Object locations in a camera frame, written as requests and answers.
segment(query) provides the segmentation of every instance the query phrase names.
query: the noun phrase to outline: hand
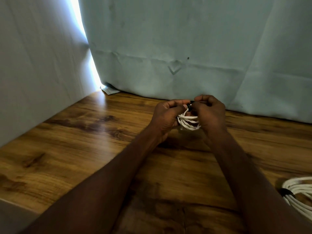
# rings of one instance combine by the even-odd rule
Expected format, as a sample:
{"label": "hand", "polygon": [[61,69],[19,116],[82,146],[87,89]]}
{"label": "hand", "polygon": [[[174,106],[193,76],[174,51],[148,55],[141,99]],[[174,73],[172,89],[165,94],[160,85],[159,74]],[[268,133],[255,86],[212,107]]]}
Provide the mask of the hand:
{"label": "hand", "polygon": [[192,108],[197,111],[201,128],[208,137],[211,132],[227,130],[225,125],[225,106],[222,102],[212,95],[200,95],[194,98],[194,101]]}
{"label": "hand", "polygon": [[164,142],[168,137],[172,127],[177,126],[177,116],[182,114],[187,109],[186,104],[190,103],[187,99],[175,99],[158,103],[155,107],[152,120],[148,127],[158,132],[161,142]]}

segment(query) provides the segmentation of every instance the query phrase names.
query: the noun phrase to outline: wooden table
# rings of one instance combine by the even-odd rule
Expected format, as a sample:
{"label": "wooden table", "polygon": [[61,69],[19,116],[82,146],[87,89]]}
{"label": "wooden table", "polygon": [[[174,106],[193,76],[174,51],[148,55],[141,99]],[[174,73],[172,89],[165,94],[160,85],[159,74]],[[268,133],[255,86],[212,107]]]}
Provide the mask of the wooden table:
{"label": "wooden table", "polygon": [[[95,92],[0,149],[0,199],[42,213],[107,164],[160,100]],[[276,185],[312,175],[312,126],[227,112],[230,133]],[[117,233],[245,233],[231,190],[200,131],[172,130],[126,196]]]}

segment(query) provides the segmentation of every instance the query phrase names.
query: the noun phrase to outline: person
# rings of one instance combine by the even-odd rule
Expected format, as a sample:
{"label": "person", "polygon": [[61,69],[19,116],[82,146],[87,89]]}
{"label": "person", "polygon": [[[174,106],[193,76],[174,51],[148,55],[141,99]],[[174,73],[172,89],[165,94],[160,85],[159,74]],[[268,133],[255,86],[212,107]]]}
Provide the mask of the person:
{"label": "person", "polygon": [[[205,132],[205,143],[231,187],[249,232],[311,234],[310,223],[283,200],[228,133],[224,104],[211,95],[198,96],[194,101],[192,108]],[[158,103],[150,124],[121,153],[61,197],[21,233],[109,233],[140,164],[165,141],[188,103],[189,100]]]}

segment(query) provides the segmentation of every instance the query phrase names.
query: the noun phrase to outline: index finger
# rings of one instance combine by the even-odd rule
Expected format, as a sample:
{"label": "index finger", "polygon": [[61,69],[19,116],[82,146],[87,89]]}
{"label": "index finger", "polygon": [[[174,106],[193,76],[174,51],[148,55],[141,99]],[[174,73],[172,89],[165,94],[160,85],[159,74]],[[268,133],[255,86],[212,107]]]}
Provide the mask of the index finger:
{"label": "index finger", "polygon": [[173,100],[164,102],[164,106],[166,108],[173,108],[178,105],[189,104],[189,103],[191,103],[191,101],[188,99],[173,99]]}
{"label": "index finger", "polygon": [[200,95],[200,96],[195,97],[194,101],[196,101],[196,102],[209,102],[211,105],[220,103],[220,101],[212,95]]}

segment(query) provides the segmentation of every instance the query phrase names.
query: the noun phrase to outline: bundled white cord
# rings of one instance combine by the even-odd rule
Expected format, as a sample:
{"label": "bundled white cord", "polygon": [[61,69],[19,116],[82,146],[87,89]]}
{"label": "bundled white cord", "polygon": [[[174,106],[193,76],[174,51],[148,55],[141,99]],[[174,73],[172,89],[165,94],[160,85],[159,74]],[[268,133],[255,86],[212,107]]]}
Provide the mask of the bundled white cord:
{"label": "bundled white cord", "polygon": [[197,119],[198,117],[189,117],[185,116],[185,114],[188,112],[188,109],[183,114],[180,114],[177,116],[177,120],[180,123],[181,126],[188,130],[198,130],[200,128],[200,125],[198,124],[197,126],[193,126],[190,123],[196,124],[199,123],[199,121],[193,121],[194,119]]}
{"label": "bundled white cord", "polygon": [[[291,191],[294,195],[295,194],[303,194],[312,200],[312,184],[302,184],[301,181],[312,180],[312,177],[300,177],[300,178],[293,178],[285,181],[282,185],[282,188]],[[284,199],[286,202],[294,207],[299,213],[303,216],[308,218],[312,221],[312,207],[305,205],[304,203],[297,200],[294,195],[286,194]]]}

